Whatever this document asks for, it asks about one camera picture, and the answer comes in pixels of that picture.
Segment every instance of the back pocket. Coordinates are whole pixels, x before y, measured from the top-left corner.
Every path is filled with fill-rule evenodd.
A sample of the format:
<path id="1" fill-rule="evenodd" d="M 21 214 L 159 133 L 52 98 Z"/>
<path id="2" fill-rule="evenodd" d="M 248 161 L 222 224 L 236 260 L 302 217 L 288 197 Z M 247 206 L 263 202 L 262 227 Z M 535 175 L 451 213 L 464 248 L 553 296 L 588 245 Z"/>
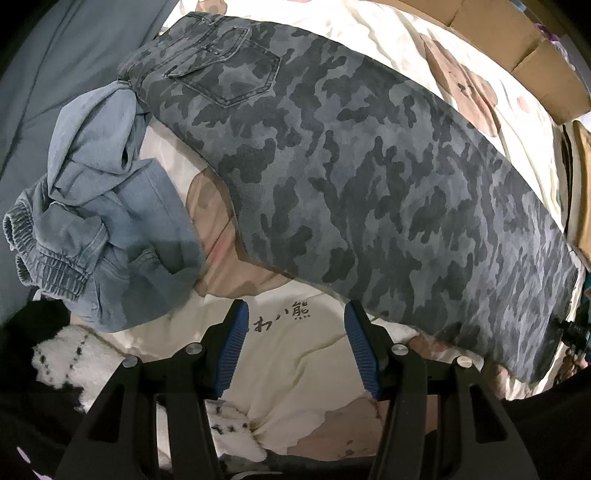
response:
<path id="1" fill-rule="evenodd" d="M 247 39 L 248 28 L 234 27 L 197 48 L 166 76 L 228 107 L 268 91 L 280 58 Z"/>

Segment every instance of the waistband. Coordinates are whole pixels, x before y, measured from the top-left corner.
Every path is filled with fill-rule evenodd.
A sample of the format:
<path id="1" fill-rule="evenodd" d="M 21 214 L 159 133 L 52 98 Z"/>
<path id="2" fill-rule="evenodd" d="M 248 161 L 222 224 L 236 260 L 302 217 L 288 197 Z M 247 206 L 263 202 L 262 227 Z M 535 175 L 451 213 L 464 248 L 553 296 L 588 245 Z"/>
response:
<path id="1" fill-rule="evenodd" d="M 2 228 L 10 249 L 17 251 L 15 262 L 21 283 L 70 301 L 80 297 L 92 273 L 85 269 L 89 255 L 108 239 L 103 225 L 82 255 L 72 258 L 54 252 L 35 239 L 33 214 L 23 199 L 6 213 Z"/>

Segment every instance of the camouflage pattern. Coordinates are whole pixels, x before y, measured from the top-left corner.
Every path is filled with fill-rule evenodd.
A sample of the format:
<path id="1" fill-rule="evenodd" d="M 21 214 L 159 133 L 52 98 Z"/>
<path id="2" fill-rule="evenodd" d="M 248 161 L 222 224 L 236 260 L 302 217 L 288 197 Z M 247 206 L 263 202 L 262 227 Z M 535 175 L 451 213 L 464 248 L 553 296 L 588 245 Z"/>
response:
<path id="1" fill-rule="evenodd" d="M 576 267 L 458 112 L 308 31 L 192 12 L 119 69 L 228 186 L 247 253 L 532 381 Z"/>

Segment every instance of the white fluffy fabric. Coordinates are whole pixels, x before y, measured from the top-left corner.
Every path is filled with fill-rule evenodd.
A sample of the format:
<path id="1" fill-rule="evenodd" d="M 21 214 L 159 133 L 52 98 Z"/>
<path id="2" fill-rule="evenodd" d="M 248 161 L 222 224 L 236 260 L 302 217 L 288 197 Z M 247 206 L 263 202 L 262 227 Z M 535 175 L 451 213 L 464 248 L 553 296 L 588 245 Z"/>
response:
<path id="1" fill-rule="evenodd" d="M 115 372 L 124 356 L 108 343 L 97 338 L 84 327 L 70 325 L 52 339 L 34 348 L 32 365 L 37 369 L 37 380 L 54 388 L 66 384 L 82 389 L 80 405 L 88 412 L 96 397 Z M 213 443 L 218 456 L 239 456 L 253 462 L 267 457 L 256 442 L 246 415 L 224 402 L 206 402 Z M 166 412 L 156 411 L 158 462 L 169 468 L 170 445 Z"/>

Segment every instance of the metal screw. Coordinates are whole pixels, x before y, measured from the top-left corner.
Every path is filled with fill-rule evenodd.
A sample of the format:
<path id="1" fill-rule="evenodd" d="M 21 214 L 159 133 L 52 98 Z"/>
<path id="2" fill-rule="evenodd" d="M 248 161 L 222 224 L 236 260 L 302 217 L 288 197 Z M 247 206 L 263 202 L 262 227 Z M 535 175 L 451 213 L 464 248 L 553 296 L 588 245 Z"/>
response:
<path id="1" fill-rule="evenodd" d="M 201 343 L 198 342 L 193 342 L 185 347 L 185 351 L 189 355 L 197 355 L 198 353 L 203 352 L 203 345 L 201 345 Z"/>
<path id="2" fill-rule="evenodd" d="M 459 356 L 456 358 L 456 362 L 462 368 L 470 368 L 472 366 L 472 360 L 470 360 L 465 355 Z"/>
<path id="3" fill-rule="evenodd" d="M 396 345 L 392 345 L 392 353 L 398 356 L 404 356 L 408 353 L 408 347 L 401 343 L 397 343 Z"/>
<path id="4" fill-rule="evenodd" d="M 126 356 L 121 363 L 125 368 L 133 368 L 138 364 L 138 358 L 133 355 Z"/>

